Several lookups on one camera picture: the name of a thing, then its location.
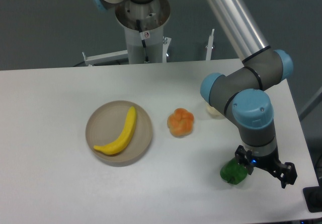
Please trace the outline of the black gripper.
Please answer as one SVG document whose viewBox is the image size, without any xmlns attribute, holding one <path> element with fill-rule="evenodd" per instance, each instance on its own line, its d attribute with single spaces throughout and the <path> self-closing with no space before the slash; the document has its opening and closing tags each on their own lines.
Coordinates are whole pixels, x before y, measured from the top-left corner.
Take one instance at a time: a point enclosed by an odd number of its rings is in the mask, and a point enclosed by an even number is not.
<svg viewBox="0 0 322 224">
<path fill-rule="evenodd" d="M 235 151 L 235 159 L 242 165 L 249 175 L 254 168 L 269 172 L 281 182 L 281 188 L 293 185 L 297 179 L 295 165 L 291 162 L 279 161 L 277 145 L 269 144 L 264 147 L 253 147 L 247 144 L 239 145 Z"/>
</svg>

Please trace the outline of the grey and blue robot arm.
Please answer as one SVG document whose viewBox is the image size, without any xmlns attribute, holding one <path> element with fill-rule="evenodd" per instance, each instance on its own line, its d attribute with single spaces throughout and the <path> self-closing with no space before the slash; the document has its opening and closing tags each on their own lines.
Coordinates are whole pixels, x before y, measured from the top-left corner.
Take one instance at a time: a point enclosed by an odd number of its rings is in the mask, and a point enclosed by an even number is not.
<svg viewBox="0 0 322 224">
<path fill-rule="evenodd" d="M 171 13 L 167 0 L 95 1 L 99 8 L 114 8 L 119 24 L 133 33 L 133 39 L 126 41 L 130 63 L 165 60 L 161 28 Z M 238 164 L 248 173 L 254 168 L 270 173 L 282 188 L 294 184 L 295 165 L 279 160 L 273 107 L 266 94 L 292 74 L 292 59 L 270 47 L 242 0 L 207 1 L 243 67 L 228 76 L 210 74 L 203 80 L 200 94 L 238 128 L 243 141 L 235 151 Z"/>
</svg>

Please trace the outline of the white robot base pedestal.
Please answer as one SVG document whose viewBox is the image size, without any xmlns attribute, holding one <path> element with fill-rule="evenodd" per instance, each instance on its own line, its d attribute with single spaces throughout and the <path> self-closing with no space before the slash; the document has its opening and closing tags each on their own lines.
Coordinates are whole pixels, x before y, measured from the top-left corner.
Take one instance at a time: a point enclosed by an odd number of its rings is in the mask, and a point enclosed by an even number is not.
<svg viewBox="0 0 322 224">
<path fill-rule="evenodd" d="M 153 0 L 147 4 L 126 1 L 115 9 L 123 27 L 130 64 L 163 61 L 164 26 L 171 14 L 168 0 Z"/>
</svg>

